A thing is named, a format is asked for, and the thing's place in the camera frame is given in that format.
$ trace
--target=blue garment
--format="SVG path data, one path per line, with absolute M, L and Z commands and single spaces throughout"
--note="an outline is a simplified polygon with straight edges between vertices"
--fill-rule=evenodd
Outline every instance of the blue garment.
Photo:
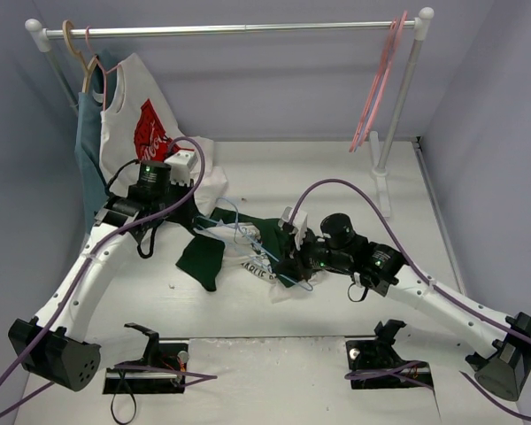
M 104 69 L 111 69 L 118 64 L 118 61 L 106 50 L 103 50 L 98 57 Z M 116 72 L 109 73 L 106 80 L 106 107 L 108 107 L 114 98 Z M 81 170 L 82 200 L 87 233 L 95 223 L 96 213 L 107 199 L 104 193 L 105 181 L 100 170 L 102 95 L 97 97 L 100 100 L 97 102 L 92 94 L 93 92 L 103 93 L 103 85 L 102 71 L 96 68 L 91 77 L 89 93 L 79 93 L 79 120 L 74 155 Z

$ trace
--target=white table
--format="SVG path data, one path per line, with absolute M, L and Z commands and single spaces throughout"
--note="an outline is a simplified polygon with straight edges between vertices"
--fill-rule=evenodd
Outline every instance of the white table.
M 279 217 L 308 186 L 329 177 L 350 181 L 375 199 L 367 146 L 359 154 L 349 154 L 347 147 L 328 142 L 218 143 L 215 159 L 227 173 L 227 196 L 243 213 L 268 218 Z M 389 170 L 391 227 L 421 267 L 457 289 L 411 143 L 394 145 Z M 317 188 L 303 209 L 317 234 L 327 215 L 347 213 L 357 233 L 392 244 L 371 208 L 346 187 Z M 436 400 L 423 389 L 350 390 L 342 378 L 347 372 L 343 336 L 372 335 L 375 325 L 388 319 L 438 333 L 445 330 L 376 294 L 352 304 L 346 297 L 349 280 L 333 274 L 313 293 L 295 288 L 292 299 L 279 304 L 270 301 L 269 283 L 243 269 L 222 272 L 218 290 L 207 293 L 174 265 L 190 237 L 182 228 L 162 227 L 153 258 L 133 259 L 121 268 L 90 323 L 91 337 L 114 334 L 134 321 L 161 336 L 192 338 L 189 369 L 219 375 L 217 381 L 189 388 L 183 396 L 139 396 L 135 424 L 163 419 L 180 424 L 259 425 L 364 420 L 520 423 L 490 406 L 456 371 L 433 365 Z M 216 339 L 241 337 L 252 339 Z M 104 374 L 97 374 L 77 394 L 49 389 L 19 410 L 17 425 L 112 423 L 110 397 L 101 395 L 103 379 Z M 27 392 L 41 381 L 31 376 Z

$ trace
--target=wall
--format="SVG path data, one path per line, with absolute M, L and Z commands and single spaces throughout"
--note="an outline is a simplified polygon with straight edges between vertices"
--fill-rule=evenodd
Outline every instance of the wall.
M 0 0 L 0 373 L 15 357 L 9 327 L 50 297 L 82 238 L 76 119 L 24 29 L 35 15 L 30 2 Z M 26 379 L 18 369 L 3 386 L 0 411 Z
M 154 27 L 391 20 L 436 10 L 398 135 L 421 135 L 492 0 L 35 0 L 47 25 Z M 95 40 L 121 58 L 137 51 L 181 129 L 214 139 L 351 139 L 377 70 L 385 31 Z M 412 44 L 407 31 L 374 128 L 387 130 Z M 86 51 L 84 42 L 81 46 Z M 73 82 L 81 79 L 74 59 Z
M 496 0 L 422 147 L 468 291 L 531 314 L 531 1 Z

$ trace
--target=black cable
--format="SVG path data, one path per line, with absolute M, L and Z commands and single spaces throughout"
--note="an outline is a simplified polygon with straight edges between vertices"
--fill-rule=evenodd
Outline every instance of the black cable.
M 356 286 L 356 283 L 352 283 L 349 287 L 348 287 L 348 299 L 353 302 L 353 303 L 361 303 L 362 301 L 364 301 L 366 299 L 366 297 L 368 296 L 368 291 L 369 289 L 368 288 L 364 288 L 364 293 L 362 294 L 362 297 L 360 299 L 352 299 L 352 297 L 350 296 L 350 290 L 352 289 L 353 286 Z
M 116 179 L 118 179 L 118 176 L 119 174 L 122 172 L 122 170 L 124 168 L 126 168 L 127 166 L 131 166 L 132 164 L 139 164 L 140 163 L 140 160 L 139 159 L 132 159 L 130 161 L 128 161 L 126 164 L 124 164 L 123 166 L 121 166 L 118 171 L 112 176 L 112 178 L 106 183 L 106 186 L 104 187 L 104 192 L 106 193 L 107 196 L 110 196 L 110 187 L 112 186 L 112 184 L 116 181 Z
M 159 226 L 161 226 L 161 223 L 158 224 L 156 227 L 154 227 L 152 230 L 151 230 L 151 235 L 150 235 L 150 251 L 147 253 L 147 254 L 144 254 L 143 251 L 142 251 L 142 245 L 139 243 L 138 244 L 138 254 L 140 255 L 140 257 L 142 257 L 143 259 L 148 259 L 150 258 L 152 255 L 153 255 L 153 249 L 156 245 L 156 232 L 158 231 L 158 228 Z
M 114 395 L 112 396 L 112 402 L 110 403 L 110 413 L 112 414 L 112 418 L 118 425 L 129 425 L 132 423 L 132 421 L 135 419 L 135 415 L 138 412 L 138 405 L 135 401 L 134 392 L 126 382 L 126 371 L 119 370 L 118 375 L 120 375 L 120 380 L 118 382 L 118 386 L 116 387 L 116 390 L 114 391 Z M 123 422 L 119 420 L 116 417 L 116 414 L 114 413 L 114 400 L 116 399 L 116 394 L 118 394 L 120 387 L 124 385 L 124 390 L 126 391 L 126 394 L 129 394 L 129 396 L 132 398 L 132 401 L 134 402 L 134 414 L 132 415 L 132 419 L 130 419 L 128 422 Z

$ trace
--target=hanger hook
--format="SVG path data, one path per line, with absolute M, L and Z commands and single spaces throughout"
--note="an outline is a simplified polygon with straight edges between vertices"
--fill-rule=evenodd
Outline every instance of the hanger hook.
M 87 66 L 87 62 L 85 61 L 85 57 L 82 55 L 82 52 L 78 49 L 75 49 L 73 46 L 73 39 L 71 38 L 71 30 L 74 29 L 73 23 L 66 19 L 63 21 L 63 39 L 65 40 L 65 45 L 67 46 L 67 49 L 69 49 L 69 52 L 77 58 L 77 60 L 81 63 L 82 69 L 85 73 L 89 70 L 89 67 Z

